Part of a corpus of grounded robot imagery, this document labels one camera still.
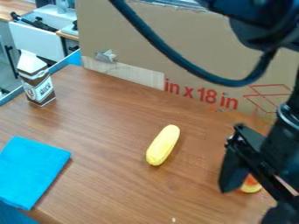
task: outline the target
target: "yellow banana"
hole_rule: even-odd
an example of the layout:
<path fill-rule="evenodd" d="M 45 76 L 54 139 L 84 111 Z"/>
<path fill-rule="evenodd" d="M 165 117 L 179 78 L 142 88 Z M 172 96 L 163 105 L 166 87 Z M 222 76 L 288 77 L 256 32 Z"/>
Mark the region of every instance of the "yellow banana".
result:
<path fill-rule="evenodd" d="M 146 161 L 150 165 L 161 165 L 172 152 L 180 134 L 175 125 L 168 125 L 155 138 L 146 152 Z"/>

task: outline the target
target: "black wire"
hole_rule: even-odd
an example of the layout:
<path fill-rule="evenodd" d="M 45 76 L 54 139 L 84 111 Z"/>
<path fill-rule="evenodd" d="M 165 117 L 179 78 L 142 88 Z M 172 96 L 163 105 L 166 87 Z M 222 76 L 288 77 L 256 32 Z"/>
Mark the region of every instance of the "black wire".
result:
<path fill-rule="evenodd" d="M 150 27 L 125 3 L 124 0 L 109 0 L 110 3 L 161 53 L 168 59 L 186 69 L 191 74 L 198 76 L 205 81 L 227 87 L 243 87 L 257 81 L 267 70 L 276 50 L 264 52 L 254 70 L 242 80 L 230 80 L 208 73 L 201 67 L 196 66 L 181 54 L 168 46 Z"/>

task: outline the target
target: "cardboard box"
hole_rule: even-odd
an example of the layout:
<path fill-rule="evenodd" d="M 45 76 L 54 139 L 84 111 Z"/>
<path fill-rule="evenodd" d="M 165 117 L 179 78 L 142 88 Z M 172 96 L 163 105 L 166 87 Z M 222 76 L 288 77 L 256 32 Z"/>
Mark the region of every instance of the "cardboard box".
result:
<path fill-rule="evenodd" d="M 22 50 L 17 64 L 27 99 L 40 107 L 55 99 L 47 64 L 34 53 Z"/>
<path fill-rule="evenodd" d="M 121 63 L 165 74 L 165 91 L 208 103 L 213 112 L 238 110 L 272 123 L 277 106 L 289 98 L 293 89 L 298 52 L 281 49 L 264 77 L 252 86 L 222 87 L 201 80 L 169 61 L 109 1 L 78 0 L 76 4 L 83 56 L 94 59 L 94 52 L 112 49 Z M 242 79 L 261 55 L 243 46 L 228 19 L 221 15 L 138 1 L 128 4 L 188 60 L 219 76 Z"/>

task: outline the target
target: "wooden table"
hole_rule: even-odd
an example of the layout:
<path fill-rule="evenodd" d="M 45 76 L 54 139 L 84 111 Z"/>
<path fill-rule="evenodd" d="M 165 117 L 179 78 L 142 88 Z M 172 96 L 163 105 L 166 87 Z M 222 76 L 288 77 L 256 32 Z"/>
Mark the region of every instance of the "wooden table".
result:
<path fill-rule="evenodd" d="M 15 11 L 18 15 L 24 14 L 35 10 L 34 3 L 28 3 L 23 0 L 0 0 L 0 21 L 11 21 L 10 13 Z"/>
<path fill-rule="evenodd" d="M 258 223 L 265 192 L 221 194 L 218 175 L 232 125 L 263 122 L 215 113 L 198 101 L 68 66 L 52 77 L 44 108 L 22 94 L 0 108 L 0 147 L 15 135 L 73 152 L 73 161 L 28 213 L 41 223 Z M 145 152 L 168 124 L 181 137 L 167 161 Z"/>

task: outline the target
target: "blue towel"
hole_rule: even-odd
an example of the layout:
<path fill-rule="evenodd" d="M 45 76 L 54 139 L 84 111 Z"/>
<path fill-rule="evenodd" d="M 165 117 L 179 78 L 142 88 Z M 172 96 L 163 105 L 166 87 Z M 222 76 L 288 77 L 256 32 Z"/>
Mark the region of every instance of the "blue towel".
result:
<path fill-rule="evenodd" d="M 71 157 L 71 152 L 13 137 L 0 154 L 0 200 L 30 211 Z"/>

